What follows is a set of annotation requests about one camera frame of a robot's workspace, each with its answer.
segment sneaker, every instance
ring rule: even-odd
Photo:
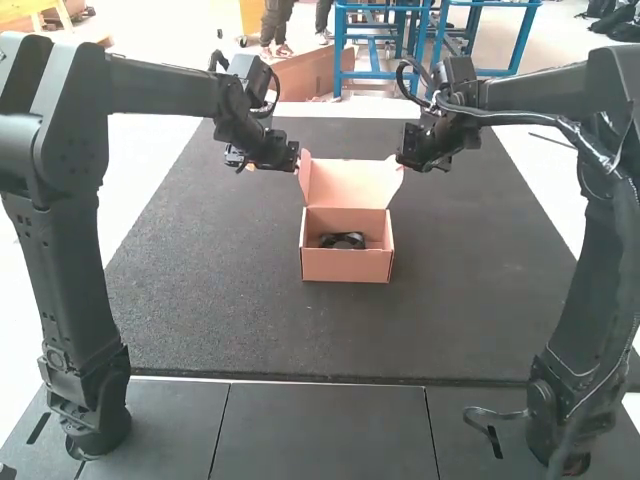
[[[327,40],[327,37],[323,32],[316,33],[316,41],[318,42],[318,45],[329,45],[329,40]]]

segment box flap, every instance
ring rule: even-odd
[[[298,180],[310,207],[387,208],[402,184],[395,155],[379,160],[311,158],[302,150]]]

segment black cable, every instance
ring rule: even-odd
[[[253,111],[253,116],[258,120],[269,118],[271,115],[273,115],[273,112],[276,109],[276,105],[278,104],[278,100],[280,100],[280,78],[278,78],[278,75],[276,74],[276,72],[273,71],[271,67],[269,67],[269,70],[271,70],[271,77],[273,78],[273,81],[276,84],[276,99],[273,101],[273,103],[271,103],[270,108],[268,110],[260,109],[260,110]]]
[[[424,85],[427,88],[427,91],[433,90],[431,77],[427,73],[426,69],[413,57],[405,57],[400,61],[398,68],[396,68],[396,83],[398,85],[398,89],[400,90],[400,93],[402,93],[402,95],[406,99],[411,100],[413,103],[423,108],[431,108],[431,102],[428,102],[427,100],[422,100],[421,98],[416,97],[415,95],[413,95],[411,92],[407,90],[407,87],[404,84],[404,76],[403,76],[404,70],[407,67],[413,67],[418,71],[419,78],[421,81],[424,82]]]
[[[489,439],[489,441],[493,443],[493,438],[492,438],[493,436],[491,435],[491,432],[489,432],[489,430],[486,427],[480,425],[478,422],[473,420],[470,417],[471,414],[492,418],[494,420],[504,421],[504,420],[516,420],[520,418],[527,418],[529,416],[529,410],[525,409],[525,410],[519,410],[517,412],[499,413],[499,412],[494,412],[493,410],[488,410],[482,407],[466,407],[462,411],[462,421],[467,425],[469,425],[470,427],[474,428],[475,430],[479,431],[480,433],[484,434]]]
[[[469,115],[475,119],[479,119],[479,127],[499,125],[544,125],[555,127],[562,132],[574,147],[587,155],[591,160],[597,162],[605,173],[611,173],[617,164],[616,155],[608,152],[579,122],[569,120],[562,115],[549,115],[522,110],[492,112],[474,107],[454,105],[450,103],[440,91],[437,91],[433,98],[435,104],[442,110]]]

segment floor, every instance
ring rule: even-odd
[[[113,26],[113,51],[129,57],[202,68],[212,47],[228,55],[238,50],[229,40],[215,38],[215,21],[207,0],[191,0],[179,9],[168,0],[95,0],[102,22]],[[538,12],[521,71],[529,72],[586,58],[592,48],[607,45],[606,37],[586,30],[588,21],[573,18],[586,9],[579,0],[545,2]],[[453,11],[462,23],[464,11]],[[522,13],[518,9],[486,9],[476,45],[476,61],[483,67],[503,66],[509,57]],[[298,51],[309,48],[313,6],[298,4],[291,22],[290,43]],[[405,101],[356,96],[342,103],[283,104],[278,115],[415,117],[417,110]],[[110,119],[111,164],[100,191],[99,234],[106,265],[164,176],[192,136],[198,119],[117,115]],[[557,138],[544,128],[496,129],[505,149],[521,171],[550,219],[574,254],[578,254],[584,229],[585,202],[575,181],[575,153],[537,139],[530,132]],[[35,360],[40,354],[41,331],[24,261],[11,224],[0,215],[0,365],[2,416],[0,443],[41,384]],[[628,395],[625,405],[640,427],[640,396]]]

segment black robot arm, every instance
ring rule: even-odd
[[[265,95],[277,77],[258,56],[236,55],[226,73],[208,72],[107,55],[111,113],[185,115],[213,119],[214,139],[229,144],[227,164],[293,172],[297,142],[272,130],[274,104]],[[227,63],[224,57],[219,60]]]
[[[409,59],[399,78],[405,66],[420,69]],[[422,73],[432,101],[407,96],[435,122],[405,126],[403,165],[448,171],[453,155],[480,148],[481,128],[492,125],[554,126],[579,152],[589,200],[583,248],[557,327],[533,360],[522,412],[547,478],[579,474],[595,439],[615,424],[640,323],[640,47],[594,50],[586,62],[488,81],[476,78],[468,57]]]
[[[211,118],[214,138],[230,144],[228,164],[292,172],[297,143],[268,128],[272,77],[248,55],[220,74],[129,60],[95,44],[0,35],[0,194],[42,323],[48,404],[72,455],[110,452],[131,424],[129,354],[109,306],[97,232],[108,115]]]

